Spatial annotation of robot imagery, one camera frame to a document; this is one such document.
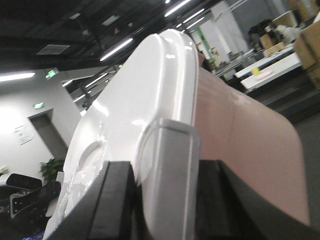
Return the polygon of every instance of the green plant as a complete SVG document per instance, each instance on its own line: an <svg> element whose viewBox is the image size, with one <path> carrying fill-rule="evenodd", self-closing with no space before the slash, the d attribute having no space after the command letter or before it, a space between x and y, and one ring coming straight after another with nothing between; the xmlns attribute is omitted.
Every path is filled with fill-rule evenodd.
<svg viewBox="0 0 320 240"><path fill-rule="evenodd" d="M56 180L58 172L63 171L65 159L51 158L47 163L41 163L40 172L44 178L44 182L51 183Z"/></svg>

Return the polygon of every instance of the green exit sign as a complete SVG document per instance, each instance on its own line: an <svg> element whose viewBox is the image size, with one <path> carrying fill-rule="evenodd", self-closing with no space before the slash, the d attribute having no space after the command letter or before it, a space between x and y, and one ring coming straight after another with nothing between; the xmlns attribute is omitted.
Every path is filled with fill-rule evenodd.
<svg viewBox="0 0 320 240"><path fill-rule="evenodd" d="M47 80L49 80L50 78L54 77L54 76L57 75L58 73L59 73L59 70L55 67L54 69L50 70L50 71L46 74L45 78L46 78Z"/></svg>
<svg viewBox="0 0 320 240"><path fill-rule="evenodd" d="M34 109L42 109L44 106L45 105L43 102L36 103L35 105L33 105Z"/></svg>

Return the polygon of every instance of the cardboard box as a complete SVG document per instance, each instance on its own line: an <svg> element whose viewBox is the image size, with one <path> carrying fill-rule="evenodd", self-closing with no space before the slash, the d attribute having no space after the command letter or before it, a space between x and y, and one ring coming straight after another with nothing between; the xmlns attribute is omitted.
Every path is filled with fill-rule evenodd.
<svg viewBox="0 0 320 240"><path fill-rule="evenodd" d="M287 0L287 3L291 11L298 10L298 0Z"/></svg>
<svg viewBox="0 0 320 240"><path fill-rule="evenodd" d="M274 46L274 43L268 34L261 36L260 42L261 42L264 49L270 49Z"/></svg>
<svg viewBox="0 0 320 240"><path fill-rule="evenodd" d="M303 32L302 36L305 39L306 43L311 48L317 61L320 60L320 21L315 22L308 26Z"/></svg>
<svg viewBox="0 0 320 240"><path fill-rule="evenodd" d="M263 52L263 56L269 57L272 54L275 54L281 50L285 49L285 44L283 42L278 43L277 45L274 45L273 47L269 48L268 50L265 50Z"/></svg>
<svg viewBox="0 0 320 240"><path fill-rule="evenodd" d="M316 0L310 0L310 3L314 13L317 14L320 10L320 7L316 4Z"/></svg>
<svg viewBox="0 0 320 240"><path fill-rule="evenodd" d="M305 42L304 36L302 36L302 34L300 34L300 36L295 40L293 49L299 56L302 68L304 70L310 68L311 66L317 63L317 59L311 52L310 47Z"/></svg>
<svg viewBox="0 0 320 240"><path fill-rule="evenodd" d="M307 8L307 6L306 6L306 4L305 4L304 1L302 1L302 0L299 1L299 2L297 3L297 5L298 5L299 15L300 15L301 20L302 20L303 22L307 21L308 19L310 19L310 18L312 17L312 15L311 15L310 12L308 11L308 8Z"/></svg>
<svg viewBox="0 0 320 240"><path fill-rule="evenodd" d="M308 76L317 89L320 89L320 63L307 69Z"/></svg>

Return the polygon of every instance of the ceiling vent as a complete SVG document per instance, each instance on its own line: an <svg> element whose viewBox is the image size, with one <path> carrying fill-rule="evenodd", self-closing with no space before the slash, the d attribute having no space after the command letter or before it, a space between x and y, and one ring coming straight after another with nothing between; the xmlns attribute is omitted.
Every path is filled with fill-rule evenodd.
<svg viewBox="0 0 320 240"><path fill-rule="evenodd" d="M59 55L70 46L71 45L48 44L38 51L36 55Z"/></svg>
<svg viewBox="0 0 320 240"><path fill-rule="evenodd" d="M101 23L103 26L109 26L110 24L112 24L113 22L115 22L117 19L119 18L119 16L117 15L112 15L111 17L109 17L107 20L105 20L103 23Z"/></svg>

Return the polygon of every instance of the paper sign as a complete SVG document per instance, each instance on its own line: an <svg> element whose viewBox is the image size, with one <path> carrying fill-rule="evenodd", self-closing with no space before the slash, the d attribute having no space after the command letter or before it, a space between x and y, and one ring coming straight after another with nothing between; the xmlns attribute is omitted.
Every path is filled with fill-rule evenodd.
<svg viewBox="0 0 320 240"><path fill-rule="evenodd" d="M17 127L14 132L18 136L20 145L25 144L34 138L34 134L27 125Z"/></svg>

